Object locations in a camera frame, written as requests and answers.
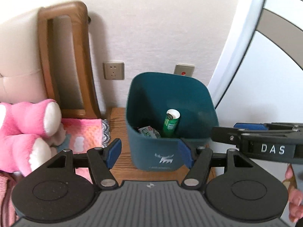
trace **wood grain tabletop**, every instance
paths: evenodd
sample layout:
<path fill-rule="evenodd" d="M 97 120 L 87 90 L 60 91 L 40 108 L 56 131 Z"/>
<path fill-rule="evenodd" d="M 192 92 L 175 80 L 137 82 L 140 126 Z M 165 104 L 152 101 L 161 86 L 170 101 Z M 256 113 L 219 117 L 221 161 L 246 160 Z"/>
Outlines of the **wood grain tabletop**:
<path fill-rule="evenodd" d="M 130 148 L 127 137 L 125 123 L 125 108 L 113 108 L 110 115 L 111 140 L 120 138 L 122 141 L 122 152 L 111 173 L 119 184 L 122 180 L 139 180 L 139 181 L 164 181 L 178 180 L 182 182 L 188 169 L 182 166 L 173 172 L 147 172 L 137 169 L 131 161 Z M 212 168 L 209 174 L 209 180 L 215 177 L 215 170 Z"/>

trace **white wallpaper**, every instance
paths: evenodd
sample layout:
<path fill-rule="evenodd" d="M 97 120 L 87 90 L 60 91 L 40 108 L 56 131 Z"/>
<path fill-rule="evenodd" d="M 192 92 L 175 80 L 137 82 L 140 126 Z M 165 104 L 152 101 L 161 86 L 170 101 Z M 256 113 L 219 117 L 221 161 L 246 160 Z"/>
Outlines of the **white wallpaper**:
<path fill-rule="evenodd" d="M 63 1 L 69 0 L 0 0 L 0 23 Z M 237 0 L 81 1 L 91 17 L 91 60 L 102 113 L 110 107 L 125 106 L 131 80 L 141 72 L 173 73 L 177 63 L 194 64 L 193 77 L 207 85 L 237 5 Z M 58 43 L 66 40 L 64 35 L 60 37 Z M 60 53 L 70 54 L 71 50 L 66 47 Z M 72 57 L 61 58 L 64 64 L 68 64 L 67 59 L 72 61 Z M 125 80 L 104 80 L 104 61 L 123 61 Z"/>

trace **green chip can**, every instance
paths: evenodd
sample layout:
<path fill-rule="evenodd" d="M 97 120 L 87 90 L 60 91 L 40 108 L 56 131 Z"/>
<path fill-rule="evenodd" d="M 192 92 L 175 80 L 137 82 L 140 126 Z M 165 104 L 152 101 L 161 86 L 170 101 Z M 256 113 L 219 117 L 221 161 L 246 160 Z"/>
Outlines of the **green chip can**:
<path fill-rule="evenodd" d="M 179 122 L 180 113 L 175 109 L 169 109 L 163 124 L 163 137 L 172 137 Z"/>

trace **white letter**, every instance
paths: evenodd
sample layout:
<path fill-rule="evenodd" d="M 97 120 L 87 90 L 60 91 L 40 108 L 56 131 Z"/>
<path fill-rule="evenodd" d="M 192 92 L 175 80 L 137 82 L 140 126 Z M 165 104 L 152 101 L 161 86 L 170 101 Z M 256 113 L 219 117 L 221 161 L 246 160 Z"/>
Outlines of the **white letter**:
<path fill-rule="evenodd" d="M 262 149 L 261 149 L 261 152 L 266 152 L 266 150 L 267 150 L 267 145 L 266 144 L 262 144 Z"/>
<path fill-rule="evenodd" d="M 279 154 L 284 154 L 284 148 L 285 148 L 285 146 L 281 146 L 281 147 L 280 147 L 280 152 L 279 152 Z"/>
<path fill-rule="evenodd" d="M 272 149 L 269 151 L 269 153 L 271 153 L 272 151 L 274 151 L 274 154 L 276 153 L 276 150 L 275 150 L 275 146 L 274 146 L 274 145 L 272 146 Z"/>

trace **wooden headboard post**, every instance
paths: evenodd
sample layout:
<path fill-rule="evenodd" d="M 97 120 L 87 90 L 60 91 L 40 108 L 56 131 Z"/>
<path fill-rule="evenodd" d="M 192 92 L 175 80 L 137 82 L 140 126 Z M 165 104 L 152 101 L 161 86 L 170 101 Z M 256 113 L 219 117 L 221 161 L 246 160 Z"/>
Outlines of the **wooden headboard post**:
<path fill-rule="evenodd" d="M 60 103 L 54 69 L 52 68 L 52 19 L 62 15 L 69 16 L 72 22 L 76 69 L 84 106 L 84 109 L 62 109 L 62 117 L 98 119 L 101 117 L 101 114 L 98 107 L 91 68 L 87 7 L 81 1 L 43 7 L 39 10 L 38 42 L 47 96 Z"/>

